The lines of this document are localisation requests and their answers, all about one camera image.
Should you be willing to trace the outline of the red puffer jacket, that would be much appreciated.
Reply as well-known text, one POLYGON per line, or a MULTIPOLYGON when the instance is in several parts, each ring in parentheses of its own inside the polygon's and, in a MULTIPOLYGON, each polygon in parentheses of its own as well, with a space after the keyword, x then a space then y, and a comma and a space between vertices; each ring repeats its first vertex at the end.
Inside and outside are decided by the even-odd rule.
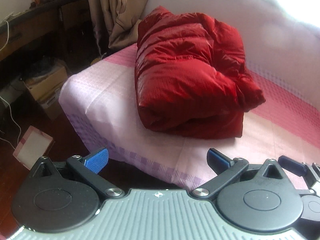
POLYGON ((199 139, 241 137, 244 114, 265 102, 236 28, 164 7, 139 24, 135 89, 145 128, 199 139))

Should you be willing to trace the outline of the pink white gift box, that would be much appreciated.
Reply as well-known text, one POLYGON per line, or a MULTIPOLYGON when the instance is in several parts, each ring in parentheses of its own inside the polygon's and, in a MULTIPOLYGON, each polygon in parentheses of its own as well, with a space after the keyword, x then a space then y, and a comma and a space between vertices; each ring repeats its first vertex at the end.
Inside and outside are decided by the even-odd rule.
POLYGON ((30 126, 20 139, 13 156, 30 170, 36 161, 51 148, 54 139, 34 126, 30 126))

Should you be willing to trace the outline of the pink checked bed sheet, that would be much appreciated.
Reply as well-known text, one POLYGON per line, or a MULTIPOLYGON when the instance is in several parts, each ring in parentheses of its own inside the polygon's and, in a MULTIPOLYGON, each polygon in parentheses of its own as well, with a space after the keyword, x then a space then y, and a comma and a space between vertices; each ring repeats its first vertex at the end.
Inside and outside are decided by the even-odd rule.
POLYGON ((137 112, 136 52, 131 45, 63 85, 59 103, 88 150, 105 147, 111 159, 187 189, 215 175, 206 160, 210 148, 252 164, 281 155, 319 162, 319 111, 255 72, 266 101, 245 114, 240 138, 209 139, 219 128, 217 118, 192 120, 179 135, 146 129, 137 112))

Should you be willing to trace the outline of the cardboard box on floor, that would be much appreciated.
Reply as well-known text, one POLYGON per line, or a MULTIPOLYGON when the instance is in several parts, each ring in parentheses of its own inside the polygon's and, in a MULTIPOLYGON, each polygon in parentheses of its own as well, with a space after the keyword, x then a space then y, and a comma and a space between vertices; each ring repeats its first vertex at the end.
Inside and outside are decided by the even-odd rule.
POLYGON ((30 95, 50 120, 56 119, 62 113, 59 95, 67 79, 67 65, 64 61, 57 59, 47 73, 23 81, 30 95))

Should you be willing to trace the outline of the dark wooden dresser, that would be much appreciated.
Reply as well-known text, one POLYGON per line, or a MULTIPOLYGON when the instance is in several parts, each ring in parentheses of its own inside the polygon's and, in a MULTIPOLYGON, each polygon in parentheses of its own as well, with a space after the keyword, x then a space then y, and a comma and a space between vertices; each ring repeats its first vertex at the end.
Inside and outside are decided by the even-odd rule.
POLYGON ((55 59, 76 73, 98 55, 88 0, 55 0, 1 23, 1 87, 55 59))

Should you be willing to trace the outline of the beige patterned curtain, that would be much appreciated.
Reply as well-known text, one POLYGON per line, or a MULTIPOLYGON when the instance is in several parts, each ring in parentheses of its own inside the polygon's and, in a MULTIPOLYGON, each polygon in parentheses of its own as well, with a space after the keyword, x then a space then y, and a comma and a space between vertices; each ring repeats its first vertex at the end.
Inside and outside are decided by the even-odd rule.
POLYGON ((140 17, 148 0, 88 0, 99 53, 137 42, 140 17))

